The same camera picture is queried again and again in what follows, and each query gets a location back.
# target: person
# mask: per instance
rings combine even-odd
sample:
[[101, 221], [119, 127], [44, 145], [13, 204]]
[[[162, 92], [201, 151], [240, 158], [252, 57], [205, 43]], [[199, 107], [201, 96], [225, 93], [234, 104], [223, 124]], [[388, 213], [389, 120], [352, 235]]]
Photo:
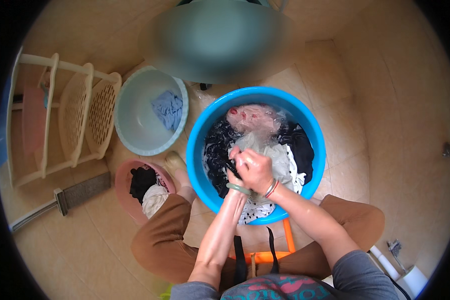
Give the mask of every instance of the person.
[[[230, 183], [252, 189], [282, 207], [314, 242], [278, 260], [279, 273], [271, 263], [256, 266], [256, 277], [234, 284], [236, 261], [228, 257], [247, 195], [230, 189], [220, 211], [205, 233], [200, 248], [183, 242], [196, 198], [186, 165], [169, 153], [165, 166], [181, 184], [163, 206], [138, 231], [131, 250], [138, 263], [151, 273], [177, 284], [176, 299], [398, 299], [390, 279], [364, 251], [378, 241], [384, 230], [384, 214], [364, 203], [327, 195], [313, 203], [281, 183], [273, 188], [272, 161], [251, 149], [230, 153], [242, 180], [228, 171]], [[321, 280], [333, 275], [334, 287]]]

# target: beige shoe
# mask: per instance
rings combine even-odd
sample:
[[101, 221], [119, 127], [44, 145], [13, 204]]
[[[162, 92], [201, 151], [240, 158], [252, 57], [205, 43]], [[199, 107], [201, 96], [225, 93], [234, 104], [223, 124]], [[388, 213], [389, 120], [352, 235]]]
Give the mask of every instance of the beige shoe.
[[175, 171], [177, 169], [187, 171], [187, 165], [180, 157], [180, 155], [175, 151], [170, 151], [165, 156], [165, 168], [168, 171], [168, 174], [170, 174], [173, 177], [175, 177]]

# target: beige plastic rack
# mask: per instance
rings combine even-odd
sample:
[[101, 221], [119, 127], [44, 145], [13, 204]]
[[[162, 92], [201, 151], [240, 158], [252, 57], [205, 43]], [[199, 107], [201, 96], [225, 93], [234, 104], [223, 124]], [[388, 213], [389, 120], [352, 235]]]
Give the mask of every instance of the beige plastic rack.
[[[25, 157], [23, 153], [17, 138], [21, 134], [17, 124], [22, 116], [13, 114], [22, 107], [13, 104], [20, 64], [44, 66], [43, 73], [47, 70], [50, 74], [43, 149], [34, 153], [34, 159]], [[57, 69], [75, 74], [65, 86], [60, 101], [53, 102]], [[94, 77], [101, 80], [92, 87]], [[102, 159], [112, 136], [115, 99], [121, 86], [120, 74], [96, 71], [91, 63], [79, 66], [60, 61], [58, 53], [48, 58], [22, 54], [20, 50], [12, 70], [7, 112], [6, 144], [12, 186], [45, 178], [51, 173], [74, 168], [92, 159]], [[35, 165], [30, 167], [31, 160], [35, 161]]]

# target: bracelet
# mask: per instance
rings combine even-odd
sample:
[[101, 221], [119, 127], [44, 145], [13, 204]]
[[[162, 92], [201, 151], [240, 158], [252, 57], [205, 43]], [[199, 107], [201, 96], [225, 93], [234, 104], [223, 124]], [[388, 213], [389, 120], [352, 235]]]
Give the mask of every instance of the bracelet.
[[251, 191], [251, 190], [246, 189], [246, 188], [244, 188], [243, 186], [240, 186], [240, 185], [238, 185], [238, 184], [227, 182], [227, 184], [226, 184], [225, 186], [226, 186], [227, 188], [229, 188], [229, 189], [233, 189], [233, 190], [235, 190], [235, 191], [242, 192], [242, 193], [244, 193], [245, 195], [249, 195], [249, 196], [252, 195], [252, 191]]
[[267, 189], [267, 192], [265, 193], [265, 198], [268, 198], [268, 196], [270, 196], [270, 194], [275, 189], [275, 186], [276, 186], [277, 183], [278, 183], [278, 180], [274, 178], [273, 181], [270, 184], [270, 187]]

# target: gray sleeve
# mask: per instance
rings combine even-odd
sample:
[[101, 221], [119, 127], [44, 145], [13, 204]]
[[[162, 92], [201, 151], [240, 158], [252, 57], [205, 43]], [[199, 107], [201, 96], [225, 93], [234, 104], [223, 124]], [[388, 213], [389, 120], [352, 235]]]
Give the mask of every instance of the gray sleeve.
[[205, 282], [192, 281], [172, 287], [170, 300], [218, 300], [220, 294], [217, 290]]
[[333, 266], [331, 273], [333, 285], [339, 291], [368, 299], [398, 300], [390, 278], [362, 250], [345, 254]]

